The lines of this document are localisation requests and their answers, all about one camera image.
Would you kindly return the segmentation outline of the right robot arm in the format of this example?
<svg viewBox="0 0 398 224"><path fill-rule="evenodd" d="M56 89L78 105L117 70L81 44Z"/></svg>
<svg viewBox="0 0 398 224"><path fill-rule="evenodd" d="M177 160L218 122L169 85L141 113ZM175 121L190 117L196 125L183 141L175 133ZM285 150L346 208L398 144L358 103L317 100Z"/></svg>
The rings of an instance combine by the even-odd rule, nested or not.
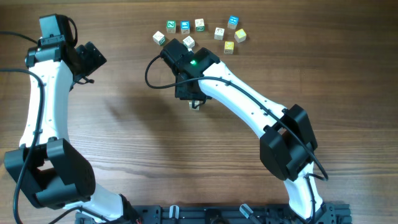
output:
<svg viewBox="0 0 398 224"><path fill-rule="evenodd" d="M175 97L193 109L207 100L219 101L242 119L260 140L260 160L282 180L289 206L302 220L314 222L322 198L317 192L313 168L327 174L315 157L318 147L307 112L299 105L287 109L259 94L241 81L213 52L192 52L177 39L160 52L175 75Z"/></svg>

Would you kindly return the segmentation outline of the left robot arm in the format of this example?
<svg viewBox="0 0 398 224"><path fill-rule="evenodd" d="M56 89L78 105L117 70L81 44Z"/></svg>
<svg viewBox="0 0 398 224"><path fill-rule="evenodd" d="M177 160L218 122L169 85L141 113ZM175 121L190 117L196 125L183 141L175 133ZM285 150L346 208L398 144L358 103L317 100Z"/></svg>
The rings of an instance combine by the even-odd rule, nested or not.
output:
<svg viewBox="0 0 398 224"><path fill-rule="evenodd" d="M78 45L78 32L67 16L39 19L41 38L25 57L30 76L27 123L16 150L4 165L16 181L14 198L24 194L35 208L76 212L79 222L138 223L140 215L121 194L95 180L91 164L70 144L68 96L76 84L106 59L93 43Z"/></svg>

